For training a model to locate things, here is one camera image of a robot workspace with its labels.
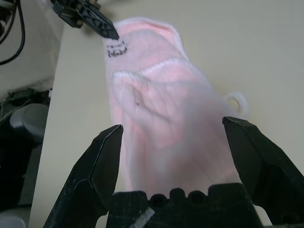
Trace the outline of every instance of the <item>sock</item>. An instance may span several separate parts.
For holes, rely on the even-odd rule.
[[[221,123],[238,114],[189,61],[173,26],[134,18],[115,28],[120,38],[104,39],[104,58],[112,122],[124,127],[126,190],[207,194],[240,181]]]

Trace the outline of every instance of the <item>robotic claw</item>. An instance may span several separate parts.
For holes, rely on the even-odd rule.
[[[253,124],[233,117],[222,122],[243,184],[212,185],[207,196],[173,189],[169,199],[157,194],[148,200],[142,191],[113,194],[123,135],[116,125],[75,164],[44,228],[94,228],[108,211],[107,228],[262,228],[253,204],[266,211],[273,228],[303,228],[303,175]]]

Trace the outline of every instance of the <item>wire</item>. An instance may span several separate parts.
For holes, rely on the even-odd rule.
[[[3,43],[3,41],[6,39],[6,37],[7,37],[8,34],[10,33],[11,27],[13,26],[14,20],[15,20],[15,13],[16,13],[15,10],[13,10],[13,11],[11,12],[10,24],[9,24],[8,28],[6,29],[5,34],[2,36],[2,39],[0,40],[0,44]]]
[[[24,43],[25,43],[25,26],[24,26],[24,20],[23,20],[20,0],[17,0],[16,4],[17,4],[17,7],[18,7],[18,13],[19,13],[20,24],[21,24],[21,43],[20,43],[20,46],[19,46],[17,52],[12,57],[10,57],[10,58],[8,58],[8,59],[6,59],[4,61],[1,61],[0,65],[4,65],[4,64],[9,63],[10,61],[13,61],[15,58],[18,57],[18,55],[21,53],[21,51],[23,50],[23,47],[24,47]]]
[[[8,113],[6,113],[6,114],[4,115],[4,117],[2,117],[2,118],[0,119],[0,123],[1,123],[2,120],[4,120],[4,119],[5,119],[6,117],[8,117],[10,114],[12,114],[14,111],[16,111],[17,109],[22,108],[23,106],[25,106],[28,102],[30,102],[30,99],[28,99],[26,102],[24,102],[22,105],[18,106],[17,108],[14,108],[13,110],[11,110],[11,111],[9,111]]]
[[[15,4],[9,1],[0,0],[0,7],[6,8],[8,10],[13,10],[15,8]]]

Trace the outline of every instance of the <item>black cable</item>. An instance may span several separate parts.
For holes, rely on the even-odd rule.
[[[24,43],[25,43],[25,26],[24,26],[24,20],[23,20],[20,0],[17,0],[16,4],[17,4],[17,7],[18,7],[18,13],[19,13],[20,24],[21,24],[21,43],[20,43],[20,46],[19,46],[17,52],[12,57],[10,57],[10,58],[8,58],[8,59],[6,59],[4,61],[1,61],[0,65],[7,64],[10,61],[12,61],[15,58],[17,58],[17,56],[21,53],[21,51],[23,50],[23,47],[24,47]]]
[[[6,29],[6,32],[5,32],[4,35],[2,36],[2,39],[0,40],[0,44],[3,43],[3,41],[6,39],[6,37],[7,37],[8,34],[10,33],[11,27],[13,27],[14,20],[15,20],[15,13],[16,13],[16,10],[13,10],[12,13],[11,13],[10,24],[9,24],[8,28]]]

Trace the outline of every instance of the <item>white table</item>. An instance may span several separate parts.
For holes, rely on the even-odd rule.
[[[304,1],[107,0],[113,21],[171,23],[190,59],[223,95],[241,91],[249,121],[304,173]],[[102,39],[66,25],[41,155],[30,228],[43,227],[73,165],[111,126]],[[123,189],[121,177],[117,190]],[[102,217],[97,227],[105,227]]]

